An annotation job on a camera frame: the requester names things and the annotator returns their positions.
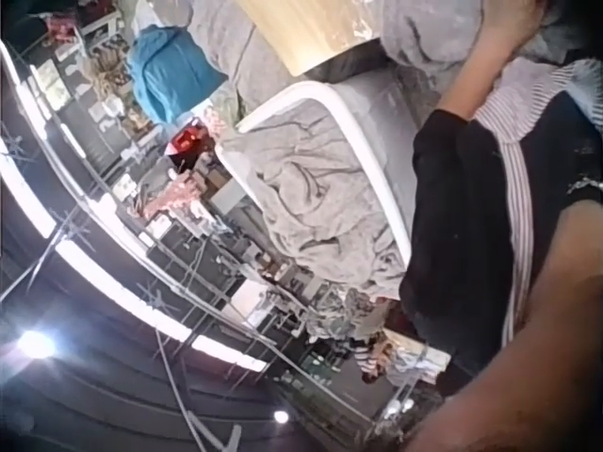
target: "forearm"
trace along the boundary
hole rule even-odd
[[[485,103],[513,50],[480,36],[437,108],[471,120]]]

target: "table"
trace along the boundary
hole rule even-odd
[[[379,38],[370,7],[358,0],[236,0],[293,76]]]

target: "hand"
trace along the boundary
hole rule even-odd
[[[480,39],[511,54],[538,32],[546,0],[483,0]]]

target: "light strip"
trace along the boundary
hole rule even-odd
[[[38,106],[33,101],[33,96],[28,87],[21,85],[14,64],[8,54],[8,50],[3,42],[0,41],[0,53],[2,61],[7,64],[8,73],[13,78],[17,87],[17,92],[22,100],[25,113],[34,124],[36,132],[42,140],[46,140],[45,119],[41,116]],[[12,193],[15,201],[23,210],[25,216],[32,222],[43,238],[49,238],[57,222],[52,218],[49,212],[41,203],[40,199],[33,192],[23,175],[15,165],[15,162],[8,155],[8,149],[4,140],[0,140],[0,174],[2,179]],[[192,333],[191,329],[174,320],[168,315],[163,314],[157,309],[149,307],[132,291],[124,287],[115,278],[108,274],[96,262],[94,262],[80,247],[73,241],[65,240],[58,244],[57,254],[67,262],[73,270],[79,273],[90,284],[96,287],[101,293],[119,304],[125,311],[129,312],[139,320],[156,327],[162,333],[170,338],[183,342]],[[245,355],[238,350],[225,346],[220,342],[200,335],[197,337],[192,347],[202,353],[217,358],[226,363],[239,365],[253,372],[263,371],[267,363],[261,360]]]

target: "white basket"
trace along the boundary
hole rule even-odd
[[[264,121],[310,100],[324,105],[341,128],[377,194],[402,259],[408,265],[416,193],[412,145],[417,127],[406,107],[399,81],[391,71],[376,71],[336,85],[300,82],[260,105],[237,129],[248,133]],[[248,182],[254,173],[247,157],[229,152],[226,158],[221,149],[217,149],[217,155],[257,203]]]

